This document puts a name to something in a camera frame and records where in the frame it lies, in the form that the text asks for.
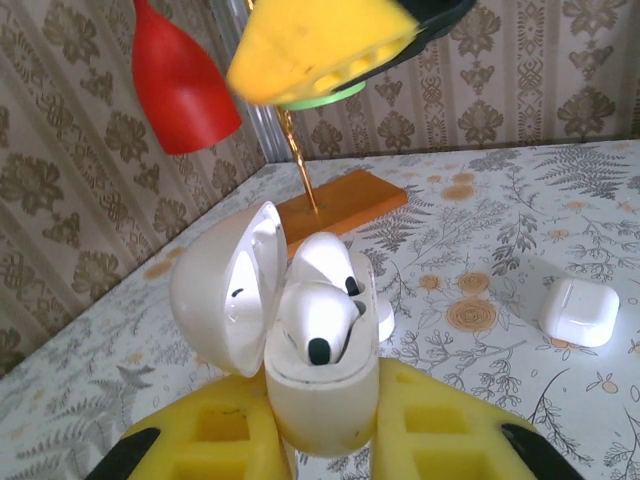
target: yellow sponge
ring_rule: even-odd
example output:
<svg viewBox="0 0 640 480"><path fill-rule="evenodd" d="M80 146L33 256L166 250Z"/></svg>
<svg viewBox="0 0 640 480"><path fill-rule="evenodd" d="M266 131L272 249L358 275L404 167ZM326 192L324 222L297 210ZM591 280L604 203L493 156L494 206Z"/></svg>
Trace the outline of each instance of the yellow sponge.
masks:
<svg viewBox="0 0 640 480"><path fill-rule="evenodd" d="M503 436L531 424L398 360L380 360L372 480L536 480Z"/></svg>
<svg viewBox="0 0 640 480"><path fill-rule="evenodd" d="M227 78L253 104L329 95L398 55L419 29L394 0L258 0Z"/></svg>
<svg viewBox="0 0 640 480"><path fill-rule="evenodd" d="M145 448L131 441L149 434ZM124 454L116 453L116 445L92 473L96 479L293 478L292 458L276 429L263 371L252 379L226 377L189 394L135 424L119 443ZM135 456L137 450L144 450L141 460L132 473L123 472L123 459Z"/></svg>

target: earbud charging case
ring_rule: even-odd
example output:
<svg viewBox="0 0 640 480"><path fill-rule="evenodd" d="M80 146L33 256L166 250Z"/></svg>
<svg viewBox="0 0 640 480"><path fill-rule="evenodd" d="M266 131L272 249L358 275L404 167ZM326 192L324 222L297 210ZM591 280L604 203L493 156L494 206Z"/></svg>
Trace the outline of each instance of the earbud charging case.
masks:
<svg viewBox="0 0 640 480"><path fill-rule="evenodd" d="M340 361L305 363L287 338L278 307L287 244L275 205L267 202L211 227L180 257L171 279L175 320L187 343L232 374L253 377L264 364L269 401L283 439L316 457L351 454L376 428L378 312L366 255L350 254L364 312Z"/></svg>

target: white earbud case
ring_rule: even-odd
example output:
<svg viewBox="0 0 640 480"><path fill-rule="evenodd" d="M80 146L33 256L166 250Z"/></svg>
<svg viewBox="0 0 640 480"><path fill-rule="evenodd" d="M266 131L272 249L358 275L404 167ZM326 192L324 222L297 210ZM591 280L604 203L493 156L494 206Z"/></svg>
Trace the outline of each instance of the white earbud case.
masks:
<svg viewBox="0 0 640 480"><path fill-rule="evenodd" d="M373 267L350 254L362 314L342 358L304 362L278 309L287 245L275 205L267 202L211 227L180 257L170 298L187 343L218 368L245 377L264 364L269 401L283 438L318 457L341 457L375 431L379 388L378 307Z"/></svg>
<svg viewBox="0 0 640 480"><path fill-rule="evenodd" d="M538 323L547 335L583 347L601 347L613 335L620 298L611 287L561 278L549 290Z"/></svg>

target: white earbud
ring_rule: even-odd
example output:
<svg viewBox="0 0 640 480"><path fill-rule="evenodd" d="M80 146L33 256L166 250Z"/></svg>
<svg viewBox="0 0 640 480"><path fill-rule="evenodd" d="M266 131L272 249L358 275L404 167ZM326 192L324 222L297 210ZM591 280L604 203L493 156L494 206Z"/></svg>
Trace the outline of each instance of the white earbud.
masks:
<svg viewBox="0 0 640 480"><path fill-rule="evenodd" d="M318 232L298 247L289 268L289 281L329 282L349 296L360 293L349 251L340 238L329 232Z"/></svg>
<svg viewBox="0 0 640 480"><path fill-rule="evenodd" d="M305 362L337 363L342 356L358 307L340 288L322 281L303 281L285 289L279 319Z"/></svg>

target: table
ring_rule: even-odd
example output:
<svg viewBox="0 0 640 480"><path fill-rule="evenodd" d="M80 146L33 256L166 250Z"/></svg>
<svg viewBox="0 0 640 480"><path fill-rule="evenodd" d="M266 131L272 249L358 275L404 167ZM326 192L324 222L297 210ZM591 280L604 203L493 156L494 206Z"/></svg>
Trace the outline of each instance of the table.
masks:
<svg viewBox="0 0 640 480"><path fill-rule="evenodd" d="M296 168L265 166L0 381L1 478L84 478L132 423L222 374L173 323L171 267L222 218L302 193ZM637 478L640 141L309 165L315 184L357 168L410 198L343 237L395 308L383 355L529 418L587 479ZM619 293L606 346L537 327L561 275ZM300 455L300 479L368 478L367 457Z"/></svg>

